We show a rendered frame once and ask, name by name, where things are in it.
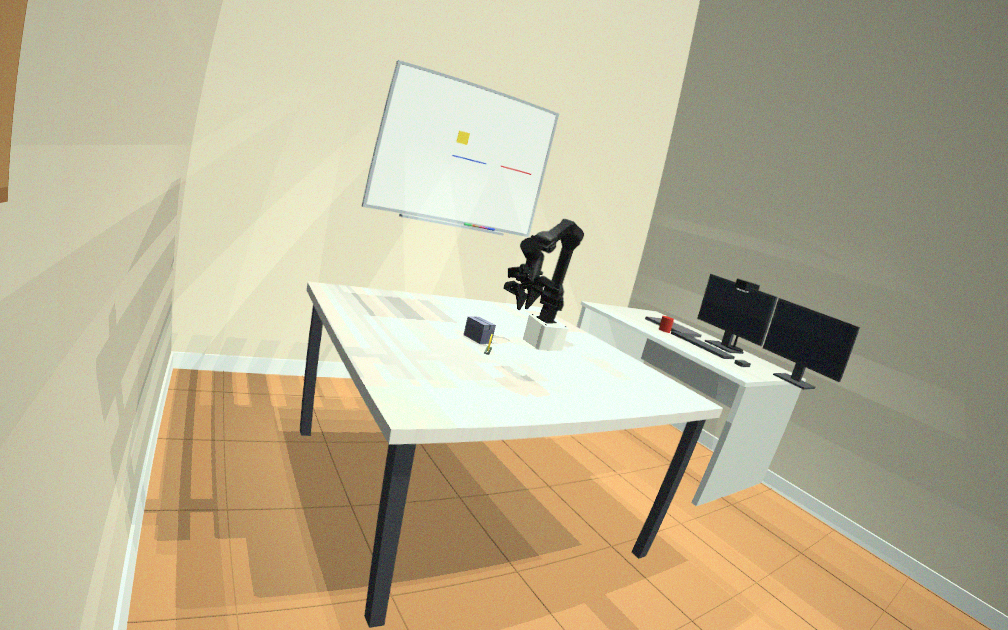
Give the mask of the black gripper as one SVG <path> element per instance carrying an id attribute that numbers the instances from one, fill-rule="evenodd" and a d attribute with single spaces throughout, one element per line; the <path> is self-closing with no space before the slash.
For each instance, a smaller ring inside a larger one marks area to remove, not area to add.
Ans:
<path id="1" fill-rule="evenodd" d="M 521 310 L 523 304 L 525 303 L 525 309 L 528 310 L 530 306 L 544 293 L 543 287 L 547 291 L 554 290 L 554 282 L 546 276 L 543 275 L 542 267 L 536 263 L 526 263 L 531 265 L 531 280 L 526 279 L 526 277 L 519 278 L 520 284 L 515 281 L 508 281 L 504 284 L 503 289 L 516 295 L 517 310 Z M 527 289 L 528 293 L 525 293 Z"/>

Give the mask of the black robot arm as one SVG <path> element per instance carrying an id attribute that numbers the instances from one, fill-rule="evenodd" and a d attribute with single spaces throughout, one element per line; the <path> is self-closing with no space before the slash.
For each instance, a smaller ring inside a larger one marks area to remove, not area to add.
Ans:
<path id="1" fill-rule="evenodd" d="M 546 286 L 544 287 L 540 299 L 540 303 L 544 305 L 540 316 L 536 316 L 545 323 L 557 323 L 555 321 L 557 312 L 562 311 L 564 307 L 564 277 L 573 251 L 581 244 L 583 237 L 583 230 L 574 221 L 562 219 L 554 228 L 540 231 L 535 236 L 524 239 L 520 244 L 521 251 L 527 258 L 526 263 L 536 263 L 542 267 L 545 257 L 542 251 L 550 254 L 556 248 L 556 242 L 561 240 L 562 248 L 552 277 L 554 290 L 547 291 Z M 531 265 L 526 263 L 508 268 L 508 278 L 516 278 L 519 281 L 519 278 L 526 277 L 531 280 Z"/>

